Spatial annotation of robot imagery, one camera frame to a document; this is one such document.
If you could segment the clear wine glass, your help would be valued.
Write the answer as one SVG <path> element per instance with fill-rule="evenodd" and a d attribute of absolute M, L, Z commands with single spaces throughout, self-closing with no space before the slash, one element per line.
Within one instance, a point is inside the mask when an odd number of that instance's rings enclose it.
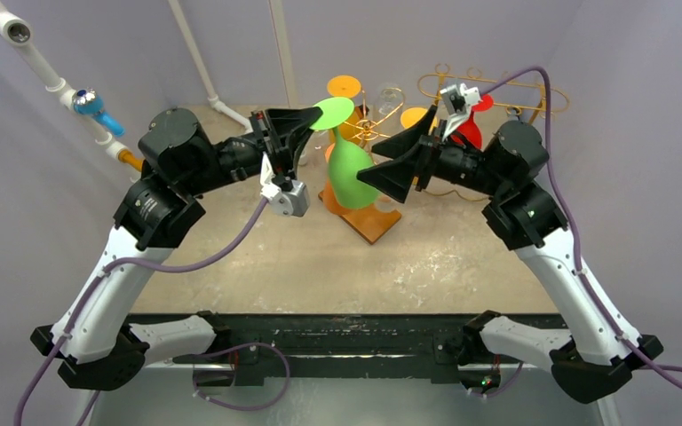
<path fill-rule="evenodd" d="M 381 83 L 377 88 L 374 113 L 377 120 L 385 118 L 404 102 L 404 93 L 397 83 Z"/>
<path fill-rule="evenodd" d="M 396 202 L 389 196 L 381 193 L 375 201 L 375 207 L 381 212 L 392 212 L 396 209 Z"/>

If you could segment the green goblet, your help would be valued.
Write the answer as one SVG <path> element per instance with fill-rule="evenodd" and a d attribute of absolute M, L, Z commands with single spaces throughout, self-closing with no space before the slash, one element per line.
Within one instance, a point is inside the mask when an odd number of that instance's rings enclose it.
<path fill-rule="evenodd" d="M 340 125 L 352 115 L 355 104 L 345 97 L 330 97 L 314 106 L 321 109 L 322 116 L 311 129 L 329 130 L 336 138 L 327 174 L 337 201 L 350 210 L 365 209 L 373 205 L 379 191 L 360 182 L 356 173 L 373 166 L 374 162 L 363 148 L 340 134 Z"/>

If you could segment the gold scroll wine glass rack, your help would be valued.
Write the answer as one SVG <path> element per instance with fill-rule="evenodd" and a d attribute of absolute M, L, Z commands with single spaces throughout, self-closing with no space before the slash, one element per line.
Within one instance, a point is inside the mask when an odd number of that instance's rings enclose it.
<path fill-rule="evenodd" d="M 345 87 L 328 88 L 331 97 L 345 97 L 352 101 L 360 90 L 359 86 L 351 89 Z M 340 134 L 349 141 L 351 140 L 345 135 L 345 132 L 353 127 L 355 120 L 359 117 L 359 112 L 360 109 L 355 106 L 352 115 L 340 125 Z M 335 141 L 336 138 L 331 133 L 331 144 Z M 401 213 L 396 209 L 392 212 L 381 212 L 375 207 L 374 203 L 365 209 L 351 210 L 350 213 L 339 217 L 345 220 L 367 243 L 373 244 L 401 219 Z"/>

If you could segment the red goblet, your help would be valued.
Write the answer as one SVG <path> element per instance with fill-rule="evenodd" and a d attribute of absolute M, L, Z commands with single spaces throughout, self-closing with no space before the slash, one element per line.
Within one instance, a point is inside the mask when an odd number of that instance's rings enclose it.
<path fill-rule="evenodd" d="M 488 111 L 494 105 L 494 100 L 490 95 L 482 95 L 480 102 L 472 108 L 471 114 L 466 122 L 462 123 L 450 136 L 452 142 L 459 146 L 472 145 L 478 150 L 482 149 L 482 134 L 475 122 L 474 116 L 477 113 Z"/>

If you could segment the gold rectangular wire rack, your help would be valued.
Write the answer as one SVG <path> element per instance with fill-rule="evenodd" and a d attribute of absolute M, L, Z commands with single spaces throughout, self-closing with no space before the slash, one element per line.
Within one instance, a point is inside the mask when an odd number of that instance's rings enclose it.
<path fill-rule="evenodd" d="M 427 98 L 439 99 L 440 90 L 448 83 L 466 83 L 468 87 L 478 85 L 480 95 L 489 96 L 486 105 L 481 107 L 481 112 L 500 109 L 508 119 L 528 124 L 552 120 L 567 111 L 571 105 L 569 96 L 560 89 L 551 86 L 550 94 L 546 93 L 545 80 L 537 70 L 503 72 L 496 80 L 484 77 L 482 71 L 476 67 L 469 67 L 464 75 L 457 75 L 451 72 L 449 64 L 437 64 L 433 72 L 419 77 L 416 87 Z M 508 87 L 513 91 L 522 90 L 528 93 L 528 102 L 503 99 L 499 91 L 506 91 Z"/>

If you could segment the orange goblet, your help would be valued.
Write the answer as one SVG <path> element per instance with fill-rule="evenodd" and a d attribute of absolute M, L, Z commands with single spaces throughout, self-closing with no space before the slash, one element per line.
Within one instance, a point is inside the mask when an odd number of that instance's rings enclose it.
<path fill-rule="evenodd" d="M 324 153 L 324 159 L 326 161 L 326 164 L 329 165 L 329 159 L 332 154 L 332 151 L 335 147 L 335 143 L 331 144 L 325 151 Z M 326 177 L 326 182 L 324 189 L 322 191 L 322 202 L 325 208 L 332 214 L 337 215 L 337 216 L 343 216 L 351 212 L 350 209 L 345 208 L 342 206 L 336 198 L 336 195 L 333 191 L 333 186 L 330 183 L 329 177 Z"/>

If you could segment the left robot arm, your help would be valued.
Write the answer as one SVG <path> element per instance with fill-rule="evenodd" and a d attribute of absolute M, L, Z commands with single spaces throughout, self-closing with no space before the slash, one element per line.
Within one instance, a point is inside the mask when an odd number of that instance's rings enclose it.
<path fill-rule="evenodd" d="M 139 324 L 131 307 L 155 272 L 174 273 L 168 258 L 204 216 L 201 198 L 258 178 L 259 207 L 285 217 L 308 210 L 298 158 L 321 119 L 317 106 L 270 108 L 250 116 L 250 133 L 212 143 L 184 107 L 158 114 L 139 140 L 139 180 L 115 212 L 107 245 L 83 290 L 52 326 L 37 327 L 31 342 L 72 389 L 114 391 L 143 367 L 193 356 L 217 363 L 229 351 L 230 328 L 211 312 Z"/>

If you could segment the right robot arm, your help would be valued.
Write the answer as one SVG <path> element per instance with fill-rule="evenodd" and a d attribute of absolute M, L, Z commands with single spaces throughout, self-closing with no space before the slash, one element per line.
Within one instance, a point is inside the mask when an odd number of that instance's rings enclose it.
<path fill-rule="evenodd" d="M 464 325 L 461 343 L 446 352 L 460 365 L 504 355 L 548 372 L 573 400 L 589 404 L 620 390 L 663 347 L 613 306 L 580 253 L 559 202 L 536 182 L 550 159 L 532 125 L 504 122 L 483 149 L 457 144 L 433 113 L 376 146 L 384 157 L 357 177 L 396 201 L 439 178 L 483 193 L 488 227 L 536 276 L 565 326 L 542 329 L 499 312 Z"/>

